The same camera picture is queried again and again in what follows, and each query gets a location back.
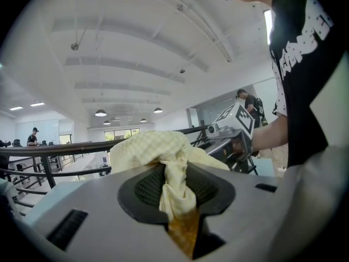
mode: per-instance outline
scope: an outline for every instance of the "yellow cloth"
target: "yellow cloth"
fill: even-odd
[[[192,147],[180,132],[142,132],[110,149],[112,174],[156,160],[166,165],[159,210],[168,215],[170,222],[196,207],[195,194],[185,184],[188,161],[228,170],[226,164]]]

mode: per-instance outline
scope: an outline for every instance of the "person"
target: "person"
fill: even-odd
[[[310,104],[332,75],[348,73],[346,0],[242,1],[262,2],[275,14],[269,52],[278,118],[255,129],[253,150],[288,143],[288,166],[303,164],[328,145]]]
[[[245,109],[247,112],[250,113],[250,115],[255,120],[255,126],[254,128],[258,128],[261,125],[261,118],[258,115],[258,112],[256,111],[258,105],[257,105],[257,99],[253,95],[247,93],[245,90],[241,89],[237,92],[237,97],[240,99],[245,100]]]
[[[33,133],[28,137],[27,140],[27,146],[38,146],[38,139],[37,139],[37,132],[38,129],[36,127],[33,128]]]

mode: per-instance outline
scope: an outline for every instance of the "black railing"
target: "black railing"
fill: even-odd
[[[195,132],[201,132],[199,139],[192,142],[191,144],[198,144],[204,139],[206,139],[206,130],[207,126],[193,127],[188,129],[178,130],[183,134],[191,134]],[[5,173],[5,176],[11,182],[11,176],[19,176],[20,179],[13,182],[13,185],[23,184],[25,180],[28,180],[30,177],[36,177],[37,180],[30,183],[26,187],[16,187],[19,194],[22,193],[31,193],[31,194],[39,194],[45,195],[47,192],[36,191],[30,189],[35,184],[42,185],[42,181],[47,179],[51,188],[56,185],[55,177],[66,177],[66,176],[82,176],[89,174],[109,174],[111,171],[110,166],[98,168],[98,169],[90,169],[84,171],[73,171],[73,172],[63,172],[65,166],[70,163],[76,162],[80,158],[83,158],[84,154],[92,153],[92,152],[102,152],[109,151],[114,145],[124,141],[122,140],[114,140],[114,141],[106,141],[106,142],[82,142],[78,144],[67,144],[67,145],[52,145],[52,146],[35,146],[35,147],[9,147],[2,148],[0,147],[0,155],[5,157],[10,156],[30,156],[27,158],[22,158],[14,161],[6,162],[5,164],[12,164],[23,162],[32,159],[33,164],[30,166],[26,166],[21,168],[20,170],[10,170],[10,169],[1,169],[1,172]],[[59,157],[61,156],[70,156],[61,160]],[[36,162],[35,157],[41,157],[41,162]],[[33,168],[34,172],[25,172],[25,170]],[[33,204],[23,202],[21,200],[14,199],[14,202],[18,205],[25,207],[33,207]]]

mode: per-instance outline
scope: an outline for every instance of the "ceiling beam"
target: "ceiling beam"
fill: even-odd
[[[163,49],[166,49],[173,54],[179,56],[180,58],[191,62],[194,66],[197,66],[203,72],[208,71],[208,66],[202,61],[195,59],[192,60],[192,57],[189,57],[190,51],[178,46],[176,43],[167,40],[161,36],[156,36],[153,38],[154,33],[150,32],[144,28],[140,28],[139,26],[126,24],[124,22],[110,20],[104,18],[103,22],[97,26],[98,17],[82,17],[79,19],[77,24],[78,30],[99,30],[106,32],[114,32],[122,35],[128,35],[137,39],[141,39],[157,45]],[[75,29],[74,18],[61,18],[55,19],[55,22],[52,27],[52,32],[64,32],[71,31]]]
[[[112,104],[146,104],[146,105],[160,105],[160,101],[151,101],[147,100],[144,102],[144,100],[136,100],[136,99],[113,99],[113,98],[101,98],[101,99],[88,99],[84,98],[82,100],[83,103],[85,104],[99,104],[99,103],[112,103]]]
[[[80,60],[82,65],[93,65],[93,66],[98,65],[98,66],[105,66],[105,67],[129,69],[133,71],[138,71],[138,72],[159,76],[164,79],[179,82],[180,84],[185,83],[184,78],[176,74],[167,73],[165,71],[162,71],[147,65],[143,65],[137,62],[124,61],[124,60],[112,59],[112,58],[106,58],[106,57],[101,57],[100,60],[98,60],[97,57],[80,57],[80,58],[68,57],[67,60],[65,61],[65,66],[79,66]]]
[[[171,92],[167,90],[159,90],[157,88],[144,87],[139,85],[129,84],[113,84],[111,82],[76,82],[74,89],[76,90],[122,90],[122,91],[135,91],[145,93],[157,93],[161,95],[170,96]]]

